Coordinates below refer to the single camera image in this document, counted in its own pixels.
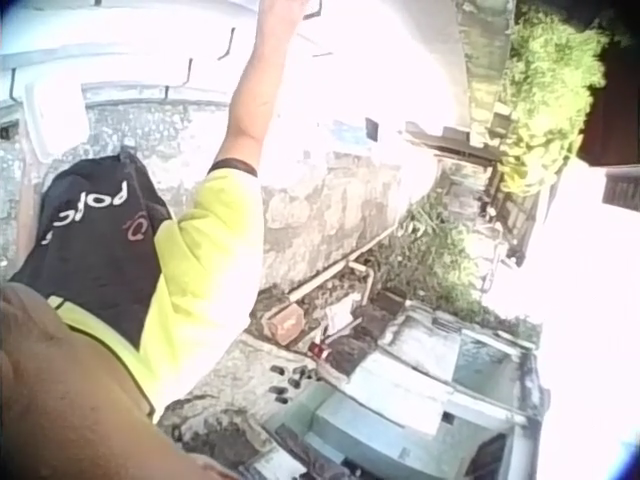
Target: person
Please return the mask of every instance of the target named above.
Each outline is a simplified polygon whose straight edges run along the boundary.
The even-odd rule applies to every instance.
[[[153,420],[247,326],[263,253],[260,156],[306,6],[261,0],[226,136],[184,215],[127,151],[74,164],[43,195],[35,246],[0,294],[9,478],[229,478]]]

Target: skin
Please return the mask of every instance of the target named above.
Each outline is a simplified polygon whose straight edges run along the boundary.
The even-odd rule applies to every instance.
[[[259,167],[289,44],[307,0],[262,0],[256,43],[216,160]],[[133,380],[100,344],[71,332],[33,290],[0,289],[2,463],[29,479],[225,479],[146,417]]]

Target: drain pipe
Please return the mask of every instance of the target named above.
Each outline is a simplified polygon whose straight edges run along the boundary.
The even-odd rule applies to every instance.
[[[367,276],[368,276],[367,277],[367,286],[365,288],[364,294],[362,295],[362,305],[364,305],[369,300],[369,295],[371,295],[371,288],[373,287],[373,280],[374,280],[374,271],[371,268],[368,268],[368,267],[365,267],[364,265],[360,265],[359,263],[356,263],[355,259],[358,258],[360,255],[362,255],[367,250],[371,250],[378,243],[380,243],[382,240],[387,238],[391,233],[393,233],[393,231],[395,229],[396,229],[396,227],[393,226],[393,227],[385,230],[383,233],[381,233],[376,238],[374,238],[369,243],[367,243],[364,247],[361,247],[361,248],[351,252],[349,255],[344,257],[342,260],[339,260],[336,263],[334,263],[333,265],[331,265],[324,272],[316,275],[315,277],[313,277],[308,282],[300,285],[298,288],[296,288],[296,289],[292,290],[291,292],[289,292],[288,295],[287,295],[287,299],[288,299],[289,303],[297,302],[302,297],[304,297],[308,293],[310,293],[313,290],[315,290],[316,288],[318,288],[324,282],[326,282],[327,280],[329,280],[333,276],[335,276],[338,273],[340,273],[340,271],[342,271],[343,268],[351,267],[354,270],[366,273]]]

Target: stone wall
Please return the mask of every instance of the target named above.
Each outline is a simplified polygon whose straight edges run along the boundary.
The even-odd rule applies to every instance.
[[[0,143],[0,278],[26,253],[19,245],[25,224],[34,221],[33,205],[56,173],[135,144],[161,195],[180,214],[211,165],[227,121],[226,107],[201,104],[96,106],[88,113],[88,141],[49,165],[34,158],[19,128]],[[360,126],[279,117],[261,171],[263,287],[278,284],[286,291],[366,244],[431,188],[437,170],[428,150],[399,139],[373,143]]]

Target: tree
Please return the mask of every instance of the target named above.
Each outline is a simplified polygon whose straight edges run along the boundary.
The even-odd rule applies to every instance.
[[[555,13],[519,7],[501,98],[514,118],[501,148],[503,190],[536,193],[575,155],[610,41],[600,24],[579,32]]]

